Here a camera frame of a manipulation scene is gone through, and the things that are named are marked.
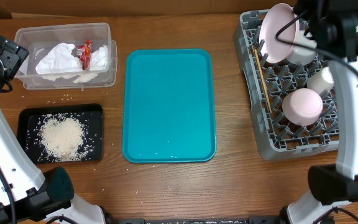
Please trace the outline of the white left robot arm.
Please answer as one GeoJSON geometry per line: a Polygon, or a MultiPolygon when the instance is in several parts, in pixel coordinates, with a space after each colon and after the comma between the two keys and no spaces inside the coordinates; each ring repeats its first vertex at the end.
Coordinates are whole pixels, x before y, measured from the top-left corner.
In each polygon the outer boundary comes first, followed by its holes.
{"type": "MultiPolygon", "coordinates": [[[[0,35],[0,93],[27,58],[27,49],[0,35]]],[[[0,108],[0,223],[115,223],[103,207],[74,193],[66,170],[42,172],[27,156],[0,108]]]]}

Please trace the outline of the large white plate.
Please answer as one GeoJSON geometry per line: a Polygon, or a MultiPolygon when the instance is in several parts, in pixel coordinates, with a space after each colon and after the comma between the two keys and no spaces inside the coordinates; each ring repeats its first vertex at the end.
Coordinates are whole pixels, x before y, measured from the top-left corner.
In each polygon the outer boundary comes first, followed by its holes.
{"type": "Polygon", "coordinates": [[[266,61],[268,63],[278,63],[286,59],[294,49],[290,44],[279,42],[275,36],[276,33],[291,22],[296,15],[293,8],[285,3],[274,5],[265,15],[259,32],[259,43],[264,41],[260,50],[262,56],[268,54],[266,61]]]}

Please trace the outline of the pile of white rice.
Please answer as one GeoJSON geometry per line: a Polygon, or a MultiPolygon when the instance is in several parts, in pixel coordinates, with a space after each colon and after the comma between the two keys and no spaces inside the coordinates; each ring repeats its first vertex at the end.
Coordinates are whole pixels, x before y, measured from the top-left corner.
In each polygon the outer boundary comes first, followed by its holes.
{"type": "Polygon", "coordinates": [[[24,150],[36,164],[90,161],[101,155],[99,113],[49,113],[29,118],[24,150]]]}

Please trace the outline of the red sauce packet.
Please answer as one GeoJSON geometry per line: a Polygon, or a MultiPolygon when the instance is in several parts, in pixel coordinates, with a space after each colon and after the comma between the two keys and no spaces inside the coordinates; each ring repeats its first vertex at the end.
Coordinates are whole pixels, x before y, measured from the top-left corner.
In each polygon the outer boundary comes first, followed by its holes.
{"type": "Polygon", "coordinates": [[[92,53],[91,41],[87,40],[83,45],[79,45],[76,49],[76,53],[80,60],[82,69],[89,70],[92,53]]]}

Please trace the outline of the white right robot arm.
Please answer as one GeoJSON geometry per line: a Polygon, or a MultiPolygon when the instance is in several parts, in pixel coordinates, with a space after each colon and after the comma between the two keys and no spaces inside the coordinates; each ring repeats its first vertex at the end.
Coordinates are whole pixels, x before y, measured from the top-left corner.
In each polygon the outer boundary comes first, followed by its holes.
{"type": "Polygon", "coordinates": [[[329,62],[339,148],[335,163],[310,167],[307,193],[283,207],[277,222],[319,223],[358,202],[358,1],[298,1],[294,13],[308,21],[316,53],[329,62]]]}

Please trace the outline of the grey-green bowl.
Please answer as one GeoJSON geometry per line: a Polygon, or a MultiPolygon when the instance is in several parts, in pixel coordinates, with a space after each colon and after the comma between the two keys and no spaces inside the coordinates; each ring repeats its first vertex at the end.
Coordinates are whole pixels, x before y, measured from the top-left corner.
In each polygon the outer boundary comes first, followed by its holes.
{"type": "MultiPolygon", "coordinates": [[[[300,30],[298,32],[298,37],[295,40],[295,43],[305,45],[314,49],[317,46],[317,43],[314,40],[310,39],[311,34],[304,35],[304,33],[305,32],[303,30],[300,30]]],[[[311,63],[315,57],[315,51],[295,46],[293,48],[293,52],[286,59],[292,64],[306,65],[311,63]]]]}

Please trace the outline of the small pink bowl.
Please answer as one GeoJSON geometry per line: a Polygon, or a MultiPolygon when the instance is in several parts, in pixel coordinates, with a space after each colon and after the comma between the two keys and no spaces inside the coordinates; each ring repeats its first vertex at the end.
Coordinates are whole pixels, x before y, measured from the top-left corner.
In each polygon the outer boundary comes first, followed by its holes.
{"type": "Polygon", "coordinates": [[[309,88],[300,88],[284,98],[282,110],[292,123],[309,126],[319,119],[323,110],[323,101],[317,92],[309,88]]]}

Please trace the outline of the white cup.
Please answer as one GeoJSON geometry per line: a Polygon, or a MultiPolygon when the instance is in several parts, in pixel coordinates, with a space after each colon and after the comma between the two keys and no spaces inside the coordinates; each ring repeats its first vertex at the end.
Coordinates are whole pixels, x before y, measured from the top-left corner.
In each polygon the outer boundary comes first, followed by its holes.
{"type": "Polygon", "coordinates": [[[334,87],[334,80],[329,67],[324,67],[310,76],[306,84],[307,88],[315,91],[319,95],[330,91],[334,87]]]}

